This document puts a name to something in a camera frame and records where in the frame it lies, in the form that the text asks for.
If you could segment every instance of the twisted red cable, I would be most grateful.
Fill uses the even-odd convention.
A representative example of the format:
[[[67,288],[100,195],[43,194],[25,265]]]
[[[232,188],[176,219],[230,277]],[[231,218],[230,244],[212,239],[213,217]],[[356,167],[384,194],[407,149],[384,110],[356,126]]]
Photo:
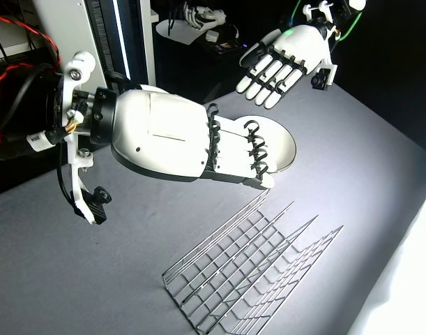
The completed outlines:
[[[28,24],[25,24],[21,21],[17,21],[17,20],[12,20],[12,19],[8,19],[6,17],[2,17],[0,16],[0,20],[2,22],[5,23],[11,23],[11,24],[16,24],[17,26],[21,26],[24,27],[25,29],[28,29],[31,33],[38,35],[42,38],[44,38],[48,43],[50,43],[50,45],[52,46],[53,50],[56,52],[56,63],[55,63],[55,68],[59,67],[59,64],[61,63],[61,55],[59,54],[59,50],[58,50],[58,46],[56,45],[56,43],[46,34],[41,33],[40,31],[31,28]],[[27,64],[27,63],[19,63],[17,65],[10,65],[7,66],[7,68],[5,69],[5,71],[0,75],[0,84],[1,82],[7,77],[8,72],[15,70],[17,68],[21,68],[21,67],[33,67],[32,64]]]

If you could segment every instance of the table surface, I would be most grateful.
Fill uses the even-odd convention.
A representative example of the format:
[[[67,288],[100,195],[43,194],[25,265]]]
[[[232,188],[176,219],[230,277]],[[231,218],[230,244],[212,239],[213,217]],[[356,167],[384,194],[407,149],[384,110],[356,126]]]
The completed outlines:
[[[344,225],[265,334],[345,334],[426,198],[426,152],[339,87],[303,80],[272,110],[238,94],[221,115],[270,117],[295,138],[294,164],[266,204],[316,236]],[[108,221],[73,215],[51,172],[0,195],[0,335],[194,334],[161,274],[261,191],[163,181],[118,164],[108,148],[82,178],[104,186]]]

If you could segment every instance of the metal wire grid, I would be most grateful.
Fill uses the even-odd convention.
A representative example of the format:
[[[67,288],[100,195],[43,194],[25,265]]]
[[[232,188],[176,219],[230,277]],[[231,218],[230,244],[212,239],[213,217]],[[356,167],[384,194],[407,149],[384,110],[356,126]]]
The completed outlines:
[[[162,276],[198,334],[258,334],[342,227],[299,251],[259,210],[264,191]]]

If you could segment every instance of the white light strip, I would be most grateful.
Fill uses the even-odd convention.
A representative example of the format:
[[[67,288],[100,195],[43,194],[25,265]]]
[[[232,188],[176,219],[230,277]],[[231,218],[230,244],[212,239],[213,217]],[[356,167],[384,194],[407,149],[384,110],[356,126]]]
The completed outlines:
[[[124,46],[124,39],[123,39],[123,29],[121,28],[120,11],[118,10],[118,3],[116,2],[116,0],[112,0],[112,3],[114,4],[116,29],[118,30],[118,35],[120,37],[120,46],[121,46],[121,54],[123,55],[124,69],[126,71],[126,77],[130,79],[128,58],[126,56],[126,48]]]

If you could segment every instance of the green cable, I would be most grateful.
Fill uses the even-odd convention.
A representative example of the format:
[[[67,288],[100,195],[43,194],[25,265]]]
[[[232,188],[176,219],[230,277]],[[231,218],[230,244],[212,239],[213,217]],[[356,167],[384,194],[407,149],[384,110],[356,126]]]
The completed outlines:
[[[298,7],[299,7],[299,4],[301,3],[301,0],[298,0],[298,2],[296,2],[296,6],[295,6],[295,8],[294,8],[294,11],[293,11],[293,13],[291,14],[291,17],[290,17],[290,23],[289,23],[289,27],[290,28],[292,28],[292,26],[294,25],[294,16],[295,16],[295,13],[296,13],[296,11],[298,10]]]
[[[352,22],[351,26],[349,27],[349,30],[340,37],[340,39],[338,40],[338,42],[342,42],[347,36],[349,36],[349,34],[351,33],[352,29],[355,27],[355,25],[357,24],[357,22],[359,21],[360,17],[361,17],[362,12],[360,12],[357,17],[355,18],[355,20]]]

